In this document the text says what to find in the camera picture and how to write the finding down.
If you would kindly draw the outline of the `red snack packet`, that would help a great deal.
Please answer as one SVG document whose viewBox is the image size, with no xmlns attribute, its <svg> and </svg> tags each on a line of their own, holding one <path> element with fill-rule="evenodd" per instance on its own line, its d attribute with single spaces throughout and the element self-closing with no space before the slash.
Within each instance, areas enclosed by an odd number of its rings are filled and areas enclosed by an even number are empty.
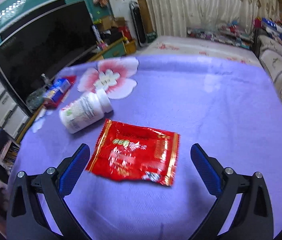
<svg viewBox="0 0 282 240">
<path fill-rule="evenodd" d="M 180 135 L 107 119 L 86 170 L 113 181 L 172 186 Z"/>
</svg>

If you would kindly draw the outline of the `red flat box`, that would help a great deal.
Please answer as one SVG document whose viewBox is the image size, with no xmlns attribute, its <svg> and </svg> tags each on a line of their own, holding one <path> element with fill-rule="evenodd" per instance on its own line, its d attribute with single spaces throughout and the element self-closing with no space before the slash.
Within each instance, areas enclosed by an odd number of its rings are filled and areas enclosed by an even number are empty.
<svg viewBox="0 0 282 240">
<path fill-rule="evenodd" d="M 61 103 L 67 92 L 76 81 L 76 76 L 65 76 L 58 78 L 53 85 L 45 92 L 43 105 L 49 108 L 56 108 Z"/>
</svg>

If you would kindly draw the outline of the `glass ashtray bowl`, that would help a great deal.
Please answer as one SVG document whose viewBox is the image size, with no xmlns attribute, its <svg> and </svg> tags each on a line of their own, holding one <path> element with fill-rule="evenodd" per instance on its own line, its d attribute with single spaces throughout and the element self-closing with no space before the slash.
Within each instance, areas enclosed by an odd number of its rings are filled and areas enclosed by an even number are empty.
<svg viewBox="0 0 282 240">
<path fill-rule="evenodd" d="M 44 102 L 43 97 L 45 93 L 46 93 L 46 89 L 44 87 L 32 92 L 25 101 L 26 106 L 32 111 L 37 110 L 38 107 L 40 107 Z"/>
</svg>

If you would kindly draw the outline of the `white pill bottle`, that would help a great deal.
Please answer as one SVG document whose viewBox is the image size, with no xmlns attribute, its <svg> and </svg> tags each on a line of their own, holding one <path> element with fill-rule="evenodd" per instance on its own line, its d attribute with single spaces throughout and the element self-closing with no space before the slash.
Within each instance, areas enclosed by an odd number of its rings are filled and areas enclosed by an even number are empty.
<svg viewBox="0 0 282 240">
<path fill-rule="evenodd" d="M 63 107 L 59 110 L 59 117 L 68 132 L 74 134 L 101 120 L 106 113 L 111 111 L 113 111 L 111 102 L 106 92 L 100 88 L 94 93 L 83 94 Z"/>
</svg>

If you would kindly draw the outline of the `white drawer unit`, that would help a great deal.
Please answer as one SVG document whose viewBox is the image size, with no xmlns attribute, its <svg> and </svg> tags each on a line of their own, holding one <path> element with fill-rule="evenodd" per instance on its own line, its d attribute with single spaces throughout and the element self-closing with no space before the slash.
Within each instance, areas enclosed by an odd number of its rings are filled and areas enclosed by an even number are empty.
<svg viewBox="0 0 282 240">
<path fill-rule="evenodd" d="M 21 108 L 0 80 L 0 129 L 16 141 L 30 116 Z"/>
</svg>

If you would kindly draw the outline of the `blue snack box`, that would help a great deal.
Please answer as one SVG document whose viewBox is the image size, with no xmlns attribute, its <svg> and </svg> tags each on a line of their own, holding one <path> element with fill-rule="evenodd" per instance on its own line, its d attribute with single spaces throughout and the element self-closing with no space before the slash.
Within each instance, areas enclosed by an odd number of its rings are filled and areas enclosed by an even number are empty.
<svg viewBox="0 0 282 240">
<path fill-rule="evenodd" d="M 57 79 L 46 91 L 43 98 L 46 102 L 57 103 L 63 98 L 71 86 L 72 84 L 67 78 Z"/>
</svg>

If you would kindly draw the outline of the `clear water bottle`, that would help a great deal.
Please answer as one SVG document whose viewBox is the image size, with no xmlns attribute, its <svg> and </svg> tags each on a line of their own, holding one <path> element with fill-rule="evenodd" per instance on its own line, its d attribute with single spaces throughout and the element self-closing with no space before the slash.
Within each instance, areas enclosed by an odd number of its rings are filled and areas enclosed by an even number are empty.
<svg viewBox="0 0 282 240">
<path fill-rule="evenodd" d="M 44 84 L 48 87 L 48 88 L 50 88 L 51 86 L 52 86 L 52 82 L 50 81 L 50 79 L 43 73 L 43 74 L 41 74 L 41 77 L 42 77 L 42 79 L 43 79 L 43 81 L 44 81 Z"/>
</svg>

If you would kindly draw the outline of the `large black television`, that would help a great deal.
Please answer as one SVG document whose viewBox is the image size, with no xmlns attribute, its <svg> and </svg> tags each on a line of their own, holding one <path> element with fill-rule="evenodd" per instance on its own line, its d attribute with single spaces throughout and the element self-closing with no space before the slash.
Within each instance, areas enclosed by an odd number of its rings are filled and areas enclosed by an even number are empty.
<svg viewBox="0 0 282 240">
<path fill-rule="evenodd" d="M 63 5 L 28 22 L 0 44 L 0 70 L 16 95 L 25 101 L 97 45 L 84 1 Z"/>
</svg>

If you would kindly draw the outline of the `low glass coffee table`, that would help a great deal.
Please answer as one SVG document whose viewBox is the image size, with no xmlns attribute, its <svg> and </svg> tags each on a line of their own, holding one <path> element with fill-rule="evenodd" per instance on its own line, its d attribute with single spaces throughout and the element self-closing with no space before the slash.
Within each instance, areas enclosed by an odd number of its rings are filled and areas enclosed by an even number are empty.
<svg viewBox="0 0 282 240">
<path fill-rule="evenodd" d="M 250 50 L 253 44 L 253 35 L 246 33 L 245 29 L 238 25 L 236 21 L 231 23 L 221 23 L 213 30 L 188 27 L 187 36 L 219 42 L 248 50 Z"/>
</svg>

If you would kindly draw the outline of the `cream curtains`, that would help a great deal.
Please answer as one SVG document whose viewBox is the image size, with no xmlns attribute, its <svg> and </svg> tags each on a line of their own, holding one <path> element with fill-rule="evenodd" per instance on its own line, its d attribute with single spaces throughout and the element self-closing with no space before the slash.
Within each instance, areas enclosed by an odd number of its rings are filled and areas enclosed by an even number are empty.
<svg viewBox="0 0 282 240">
<path fill-rule="evenodd" d="M 159 36 L 185 37 L 187 29 L 215 30 L 236 22 L 251 33 L 254 20 L 279 20 L 278 0 L 145 0 Z"/>
</svg>

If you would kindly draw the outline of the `black tower fan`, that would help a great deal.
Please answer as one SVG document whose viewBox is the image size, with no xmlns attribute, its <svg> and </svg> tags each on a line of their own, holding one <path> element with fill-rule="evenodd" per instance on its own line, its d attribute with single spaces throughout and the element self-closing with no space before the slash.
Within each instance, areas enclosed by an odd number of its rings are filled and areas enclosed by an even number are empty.
<svg viewBox="0 0 282 240">
<path fill-rule="evenodd" d="M 147 45 L 147 39 L 146 39 L 144 24 L 142 22 L 140 7 L 137 2 L 131 1 L 129 3 L 129 8 L 130 8 L 135 32 L 137 35 L 138 44 L 140 47 L 144 47 Z"/>
</svg>

